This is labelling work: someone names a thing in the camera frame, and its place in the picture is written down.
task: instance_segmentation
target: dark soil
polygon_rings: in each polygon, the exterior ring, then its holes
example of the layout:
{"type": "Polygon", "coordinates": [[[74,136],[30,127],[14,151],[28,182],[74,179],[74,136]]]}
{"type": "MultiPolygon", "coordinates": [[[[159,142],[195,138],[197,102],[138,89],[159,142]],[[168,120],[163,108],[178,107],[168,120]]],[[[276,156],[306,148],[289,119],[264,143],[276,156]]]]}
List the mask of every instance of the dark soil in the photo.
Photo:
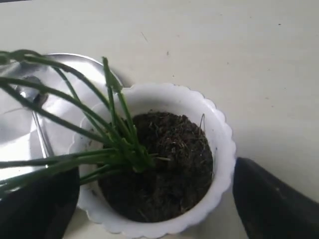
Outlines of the dark soil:
{"type": "Polygon", "coordinates": [[[212,181],[213,158],[204,132],[186,116],[149,113],[136,116],[138,138],[157,160],[144,173],[124,172],[99,181],[111,207],[137,222],[160,222],[194,207],[212,181]]]}

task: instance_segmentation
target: spoon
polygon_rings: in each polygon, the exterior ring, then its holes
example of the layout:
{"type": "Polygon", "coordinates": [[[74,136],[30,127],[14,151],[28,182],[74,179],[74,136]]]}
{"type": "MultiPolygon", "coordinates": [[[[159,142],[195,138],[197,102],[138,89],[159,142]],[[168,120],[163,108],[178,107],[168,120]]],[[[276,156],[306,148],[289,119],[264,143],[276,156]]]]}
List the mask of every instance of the spoon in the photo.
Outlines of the spoon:
{"type": "MultiPolygon", "coordinates": [[[[29,81],[29,82],[33,82],[33,83],[37,83],[37,84],[41,84],[40,79],[35,77],[35,76],[25,77],[24,80],[29,81]]],[[[36,103],[39,106],[42,106],[42,104],[44,103],[43,95],[41,95],[40,91],[37,89],[33,89],[30,87],[18,86],[16,88],[16,91],[18,91],[21,96],[23,96],[24,98],[26,98],[30,102],[36,103]]],[[[47,158],[49,156],[53,156],[53,150],[52,150],[51,144],[49,143],[49,140],[46,137],[46,134],[42,130],[42,127],[39,123],[38,114],[36,112],[32,111],[32,117],[33,117],[33,121],[35,123],[38,137],[39,137],[40,147],[41,147],[43,157],[47,158]]]]}

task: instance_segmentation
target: metal plate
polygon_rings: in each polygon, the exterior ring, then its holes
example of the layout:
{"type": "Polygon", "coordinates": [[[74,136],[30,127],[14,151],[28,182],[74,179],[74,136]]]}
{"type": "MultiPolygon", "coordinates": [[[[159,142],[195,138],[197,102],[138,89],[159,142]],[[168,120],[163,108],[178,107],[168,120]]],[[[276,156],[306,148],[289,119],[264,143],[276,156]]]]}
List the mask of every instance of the metal plate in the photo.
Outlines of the metal plate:
{"type": "MultiPolygon", "coordinates": [[[[75,68],[89,78],[98,89],[107,94],[103,66],[98,61],[77,54],[54,53],[49,58],[75,68]]],[[[36,76],[43,84],[69,93],[67,86],[50,67],[14,63],[0,68],[0,75],[15,78],[36,76]]],[[[66,74],[80,99],[88,106],[99,102],[89,88],[71,74],[66,74]]],[[[0,160],[30,160],[42,157],[39,139],[35,131],[31,112],[0,89],[0,160]]],[[[49,96],[43,108],[74,124],[79,124],[82,112],[70,103],[55,96],[49,96]]],[[[46,130],[55,155],[67,151],[72,142],[73,132],[50,120],[41,119],[41,126],[46,130]]],[[[20,167],[0,170],[0,180],[36,170],[35,167],[20,167]]]]}

